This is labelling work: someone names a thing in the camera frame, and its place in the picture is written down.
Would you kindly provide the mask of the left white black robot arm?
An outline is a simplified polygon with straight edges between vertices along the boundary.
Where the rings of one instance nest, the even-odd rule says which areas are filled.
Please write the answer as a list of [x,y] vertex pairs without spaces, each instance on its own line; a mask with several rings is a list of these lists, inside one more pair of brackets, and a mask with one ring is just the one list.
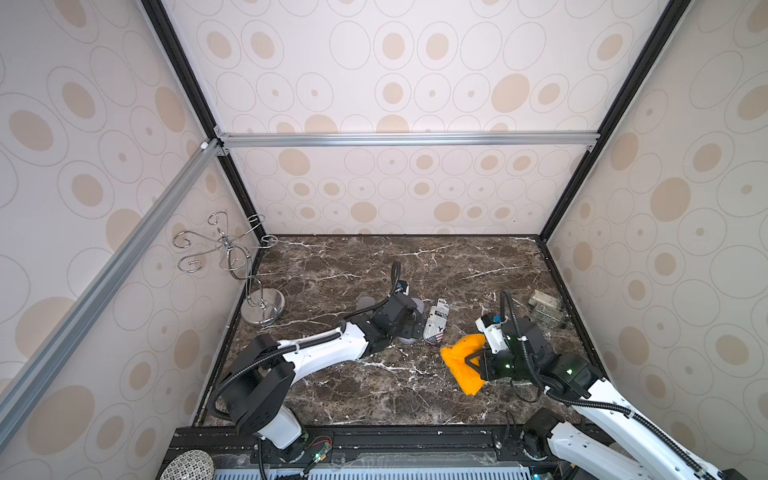
[[295,383],[377,354],[398,338],[417,339],[423,332],[419,303],[409,296],[400,274],[401,262],[395,260],[388,295],[344,315],[333,330],[297,340],[258,335],[222,374],[206,403],[207,413],[232,423],[240,435],[267,440],[282,452],[303,449],[306,429],[285,405]]

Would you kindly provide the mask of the lavender eyeglass case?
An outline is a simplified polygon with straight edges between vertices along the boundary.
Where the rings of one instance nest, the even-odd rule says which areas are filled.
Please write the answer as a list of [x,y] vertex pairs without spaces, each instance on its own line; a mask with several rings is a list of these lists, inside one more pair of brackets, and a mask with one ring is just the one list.
[[412,298],[415,308],[401,323],[397,339],[406,345],[412,345],[423,339],[423,331],[426,325],[424,318],[425,302],[419,298]]

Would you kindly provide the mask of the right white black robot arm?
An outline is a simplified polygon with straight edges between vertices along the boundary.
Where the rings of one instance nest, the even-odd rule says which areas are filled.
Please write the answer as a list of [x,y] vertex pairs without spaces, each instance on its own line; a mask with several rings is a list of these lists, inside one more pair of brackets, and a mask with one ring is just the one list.
[[500,293],[498,315],[483,315],[476,326],[484,342],[464,357],[469,374],[461,386],[528,381],[539,394],[591,421],[620,447],[613,450],[541,408],[517,435],[529,460],[558,459],[598,479],[741,478],[738,470],[716,467],[665,433],[588,360],[555,353],[536,323],[517,316],[508,291]]

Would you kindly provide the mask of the grey eyeglass case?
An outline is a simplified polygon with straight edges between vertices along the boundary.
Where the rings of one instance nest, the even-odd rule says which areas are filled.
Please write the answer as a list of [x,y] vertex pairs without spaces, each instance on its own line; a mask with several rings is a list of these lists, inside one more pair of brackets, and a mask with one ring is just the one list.
[[355,309],[356,310],[365,309],[365,308],[374,306],[376,303],[377,301],[371,296],[360,296],[357,299]]

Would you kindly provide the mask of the orange cleaning cloth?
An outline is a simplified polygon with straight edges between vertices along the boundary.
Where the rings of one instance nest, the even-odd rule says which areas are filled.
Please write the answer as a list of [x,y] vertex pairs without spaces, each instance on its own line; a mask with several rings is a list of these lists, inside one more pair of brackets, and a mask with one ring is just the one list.
[[486,384],[481,375],[466,363],[466,358],[480,352],[484,345],[485,337],[482,334],[471,334],[461,338],[454,345],[440,349],[442,360],[465,395],[475,396]]

